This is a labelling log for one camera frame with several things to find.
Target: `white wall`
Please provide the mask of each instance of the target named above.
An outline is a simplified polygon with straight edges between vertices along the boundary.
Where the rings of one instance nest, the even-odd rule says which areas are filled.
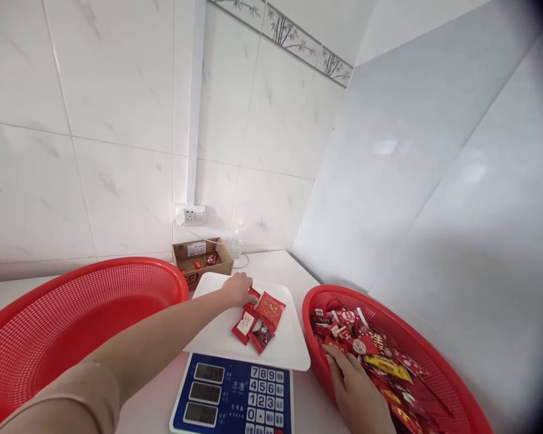
[[[293,252],[408,321],[514,432],[542,397],[543,40],[526,56],[538,32],[505,5],[356,68]]]
[[[489,0],[379,0],[354,65],[431,31]]]
[[[290,248],[352,72],[338,50],[355,58],[367,7],[296,9],[299,33],[281,44],[266,3],[243,4],[257,13],[207,5],[195,199],[208,224],[194,230],[227,238],[243,219],[246,251]],[[0,1],[0,280],[169,259],[172,242],[196,238],[173,227],[192,11],[192,0]],[[315,34],[327,17],[331,31]],[[329,61],[341,68],[326,73]]]

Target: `white tray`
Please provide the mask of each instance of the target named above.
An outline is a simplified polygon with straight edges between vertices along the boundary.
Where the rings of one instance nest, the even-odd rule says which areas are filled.
[[[201,276],[193,298],[221,288],[229,276],[207,272]],[[310,368],[310,354],[303,338],[291,292],[285,286],[262,281],[253,281],[253,288],[260,294],[266,291],[272,297],[285,303],[276,336],[271,339],[264,352],[259,355],[251,342],[243,345],[231,332],[240,320],[242,308],[229,309],[211,321],[190,343],[185,351],[224,357],[232,360],[259,363],[276,368],[307,371]]]

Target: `white countertop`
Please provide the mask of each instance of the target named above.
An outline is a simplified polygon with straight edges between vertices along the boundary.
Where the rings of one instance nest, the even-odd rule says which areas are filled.
[[[257,280],[284,285],[292,293],[300,326],[302,302],[318,282],[286,251],[249,254],[249,265],[241,270]],[[0,282],[0,309],[52,277]],[[177,356],[157,377],[134,395],[123,407],[118,434],[170,434],[169,418],[173,411],[188,353]],[[338,410],[316,380],[312,370],[294,371],[295,432],[347,433]]]

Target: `cardboard box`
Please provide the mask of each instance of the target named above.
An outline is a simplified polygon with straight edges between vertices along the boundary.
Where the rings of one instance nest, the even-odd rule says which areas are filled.
[[[221,238],[209,238],[214,242],[221,242]],[[207,253],[215,250],[219,257],[215,265],[207,265]],[[223,244],[215,244],[209,241],[189,241],[185,243],[173,244],[173,265],[179,268],[185,276],[189,291],[197,288],[199,279],[203,273],[216,272],[219,274],[231,275],[233,269],[233,258],[229,254],[227,247]],[[205,266],[202,269],[195,269],[196,260],[200,260]]]

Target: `plastic bottle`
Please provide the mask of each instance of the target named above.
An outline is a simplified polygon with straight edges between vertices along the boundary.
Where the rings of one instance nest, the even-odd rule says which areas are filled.
[[[243,244],[243,220],[237,222],[237,227],[233,231],[233,235],[227,242],[227,249],[233,259],[238,259],[241,256],[241,246]]]

